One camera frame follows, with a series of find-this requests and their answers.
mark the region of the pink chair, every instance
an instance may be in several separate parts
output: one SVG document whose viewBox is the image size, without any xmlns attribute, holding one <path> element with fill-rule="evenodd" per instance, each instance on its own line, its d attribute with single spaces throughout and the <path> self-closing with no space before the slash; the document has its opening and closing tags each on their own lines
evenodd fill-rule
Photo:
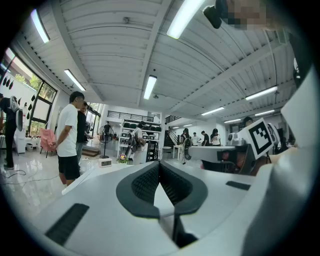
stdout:
<svg viewBox="0 0 320 256">
<path fill-rule="evenodd" d="M 42 152 L 42 149 L 46 150 L 46 157 L 48 157 L 48 152 L 51 151 L 55 151 L 55 149 L 53 149 L 50 146 L 50 143 L 54 142 L 56 140 L 56 136 L 53 130 L 50 129 L 42 129 L 40 128 L 40 136 L 41 136 L 41 142 L 40 142 L 40 146 L 41 146 L 41 151 L 40 154 Z"/>
</svg>

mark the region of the white column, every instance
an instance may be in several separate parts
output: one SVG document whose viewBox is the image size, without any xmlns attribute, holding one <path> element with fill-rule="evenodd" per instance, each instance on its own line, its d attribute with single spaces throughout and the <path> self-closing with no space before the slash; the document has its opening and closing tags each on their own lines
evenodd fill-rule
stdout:
<svg viewBox="0 0 320 256">
<path fill-rule="evenodd" d="M 166 120 L 166 113 L 160 113 L 160 124 L 161 124 L 161 134 L 159 136 L 159 154 L 158 154 L 158 159 L 162 159 L 163 155 L 163 147 L 165 144 L 165 133 L 166 133 L 166 125 L 165 125 L 165 120 Z"/>
</svg>

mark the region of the shoe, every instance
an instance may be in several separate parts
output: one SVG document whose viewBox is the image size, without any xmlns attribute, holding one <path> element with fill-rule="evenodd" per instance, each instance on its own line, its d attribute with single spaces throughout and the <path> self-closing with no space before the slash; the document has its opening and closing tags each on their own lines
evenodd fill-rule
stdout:
<svg viewBox="0 0 320 256">
<path fill-rule="evenodd" d="M 3 165 L 3 167 L 5 170 L 14 170 L 15 169 L 13 166 L 9 167 L 7 164 Z"/>
</svg>

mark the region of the woman in white shirt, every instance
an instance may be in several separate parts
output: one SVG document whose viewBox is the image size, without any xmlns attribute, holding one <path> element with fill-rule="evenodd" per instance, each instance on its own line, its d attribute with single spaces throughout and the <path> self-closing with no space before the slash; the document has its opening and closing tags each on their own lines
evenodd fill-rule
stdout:
<svg viewBox="0 0 320 256">
<path fill-rule="evenodd" d="M 220 134 L 218 134 L 217 128 L 213 129 L 212 134 L 210 136 L 210 142 L 212 143 L 212 146 L 215 146 L 215 147 L 221 146 L 221 137 L 220 137 Z"/>
</svg>

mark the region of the electric fan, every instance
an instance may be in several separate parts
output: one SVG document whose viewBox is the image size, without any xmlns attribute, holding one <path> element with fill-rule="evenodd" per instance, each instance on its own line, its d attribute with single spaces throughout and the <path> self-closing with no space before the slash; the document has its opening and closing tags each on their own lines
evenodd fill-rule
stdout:
<svg viewBox="0 0 320 256">
<path fill-rule="evenodd" d="M 114 130 L 110 127 L 110 125 L 106 124 L 99 128 L 97 135 L 100 142 L 104 143 L 104 152 L 100 158 L 109 158 L 109 156 L 106 155 L 106 144 L 113 140 Z"/>
</svg>

